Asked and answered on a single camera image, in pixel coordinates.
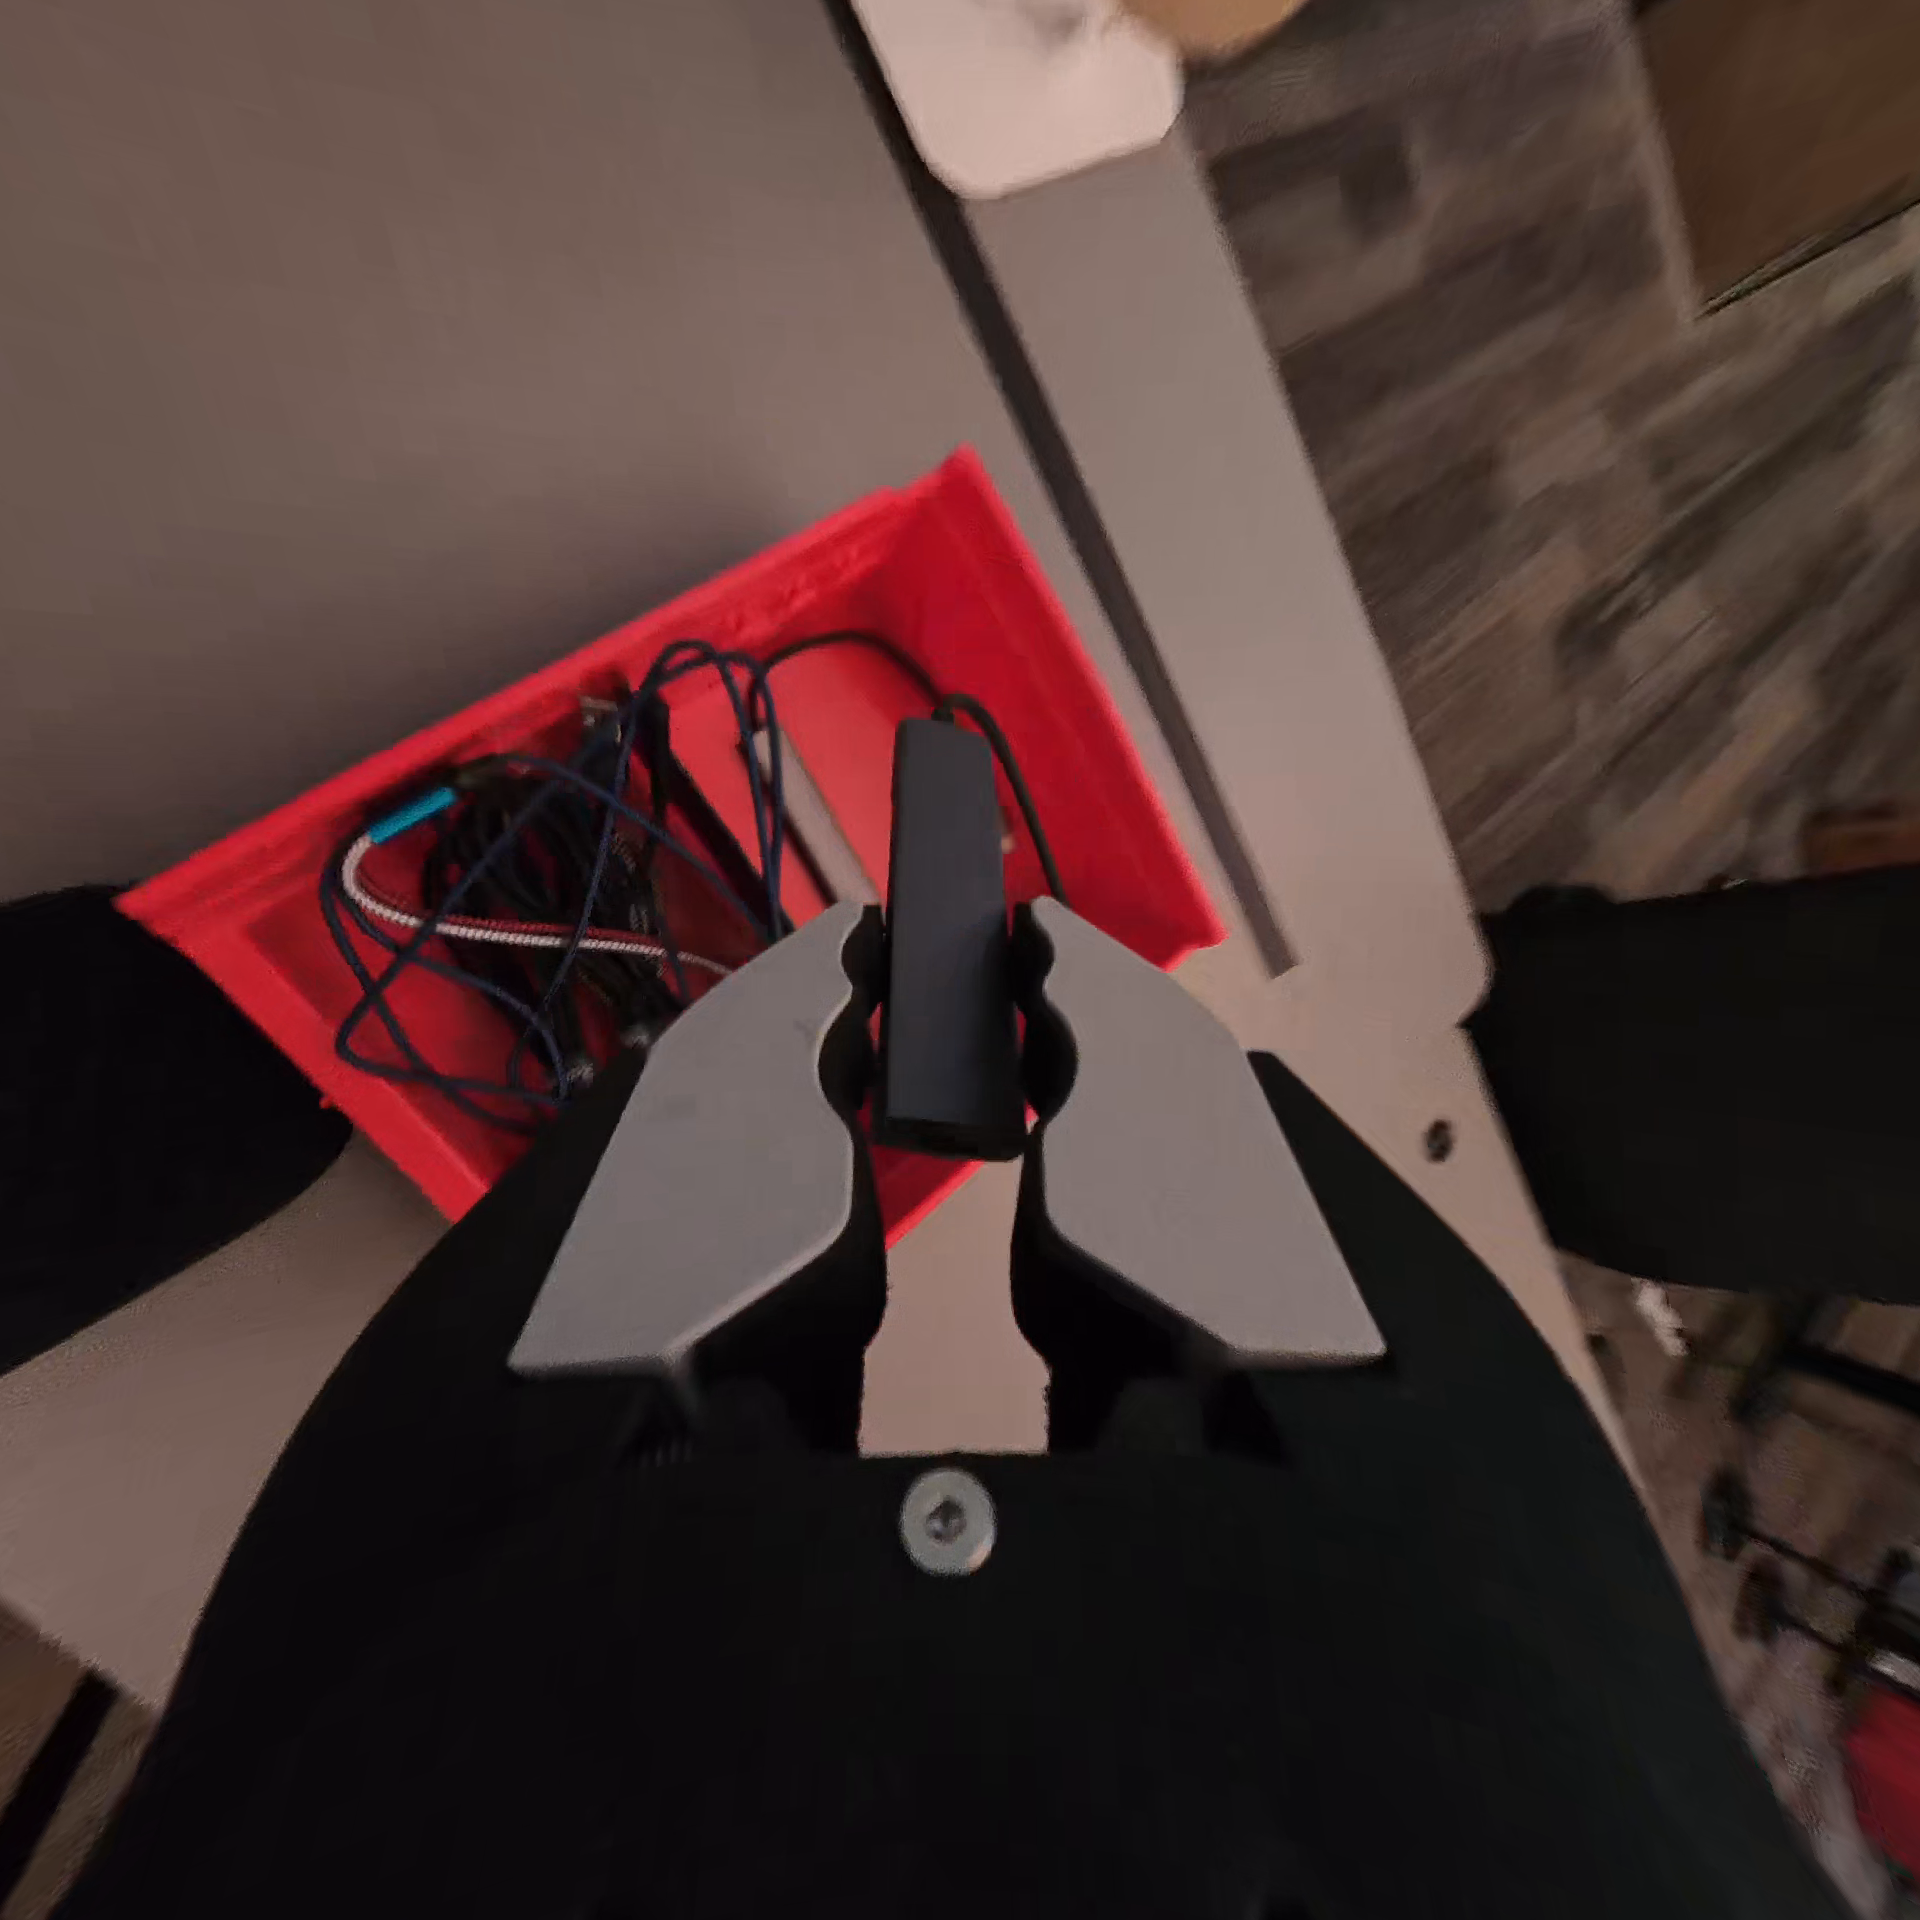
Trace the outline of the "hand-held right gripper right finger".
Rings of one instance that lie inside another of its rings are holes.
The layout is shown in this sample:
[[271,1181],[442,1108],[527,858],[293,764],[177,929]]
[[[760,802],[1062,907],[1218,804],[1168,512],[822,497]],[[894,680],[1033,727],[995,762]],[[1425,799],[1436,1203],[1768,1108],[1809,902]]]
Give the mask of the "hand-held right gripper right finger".
[[1022,1068],[1040,1222],[1173,1333],[1334,1368],[1384,1337],[1234,1032],[1055,898],[1022,908]]

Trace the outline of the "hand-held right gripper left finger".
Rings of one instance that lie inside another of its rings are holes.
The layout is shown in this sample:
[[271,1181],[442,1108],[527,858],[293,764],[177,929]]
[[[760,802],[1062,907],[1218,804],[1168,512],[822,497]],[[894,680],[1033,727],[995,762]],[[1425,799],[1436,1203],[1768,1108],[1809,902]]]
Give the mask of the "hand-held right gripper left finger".
[[878,907],[830,907],[664,1035],[509,1351],[517,1376],[679,1373],[845,1242],[884,959]]

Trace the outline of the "grey usb hub with cable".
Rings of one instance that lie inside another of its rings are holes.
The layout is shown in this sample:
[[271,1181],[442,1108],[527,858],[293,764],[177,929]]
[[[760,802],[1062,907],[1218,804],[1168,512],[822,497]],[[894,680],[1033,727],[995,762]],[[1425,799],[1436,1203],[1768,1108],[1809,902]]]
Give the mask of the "grey usb hub with cable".
[[789,638],[763,673],[830,649],[878,656],[925,704],[894,739],[874,1139],[924,1159],[1011,1162],[1026,1148],[1027,1106],[1000,788],[1046,893],[1064,898],[1044,818],[995,713],[941,686],[898,643],[858,629]]

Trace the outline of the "red plastic bin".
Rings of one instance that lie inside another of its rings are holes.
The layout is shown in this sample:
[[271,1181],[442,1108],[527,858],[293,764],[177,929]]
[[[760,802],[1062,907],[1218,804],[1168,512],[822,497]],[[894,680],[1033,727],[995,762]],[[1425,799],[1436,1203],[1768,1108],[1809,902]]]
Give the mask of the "red plastic bin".
[[1064,902],[1173,970],[1228,931],[969,450],[325,780],[120,898],[451,1222],[589,1081],[642,1065],[825,904],[752,734],[796,745],[885,898],[913,684],[1007,734]]

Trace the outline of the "black wheeled chair base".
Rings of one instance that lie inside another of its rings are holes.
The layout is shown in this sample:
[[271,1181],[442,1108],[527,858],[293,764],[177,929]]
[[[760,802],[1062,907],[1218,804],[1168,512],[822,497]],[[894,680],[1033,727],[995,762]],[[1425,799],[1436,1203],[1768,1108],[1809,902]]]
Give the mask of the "black wheeled chair base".
[[1872,1694],[1918,1706],[1916,1546],[1882,1550],[1870,1576],[1844,1573],[1762,1522],[1750,1473],[1756,1443],[1789,1408],[1800,1384],[1832,1389],[1875,1415],[1916,1424],[1916,1378],[1832,1344],[1839,1298],[1787,1293],[1765,1297],[1752,1354],[1726,1402],[1734,1451],[1698,1492],[1698,1546],[1739,1569],[1731,1626],[1739,1642],[1775,1649],[1787,1640],[1817,1650],[1825,1692],[1847,1713]]

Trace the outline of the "wooden-edged sign stand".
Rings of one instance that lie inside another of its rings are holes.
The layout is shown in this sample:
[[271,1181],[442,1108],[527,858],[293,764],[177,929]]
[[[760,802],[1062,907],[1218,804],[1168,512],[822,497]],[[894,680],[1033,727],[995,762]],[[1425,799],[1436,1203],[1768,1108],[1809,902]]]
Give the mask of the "wooden-edged sign stand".
[[1006,199],[1148,153],[1175,128],[1187,66],[1288,25],[1300,2],[851,2],[932,177]]

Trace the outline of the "brown cardboard panel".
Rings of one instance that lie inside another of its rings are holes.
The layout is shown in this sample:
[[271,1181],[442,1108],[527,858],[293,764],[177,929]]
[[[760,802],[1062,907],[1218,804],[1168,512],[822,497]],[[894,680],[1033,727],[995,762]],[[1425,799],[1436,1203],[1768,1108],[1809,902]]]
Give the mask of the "brown cardboard panel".
[[1629,13],[1707,310],[1916,207],[1914,2]]

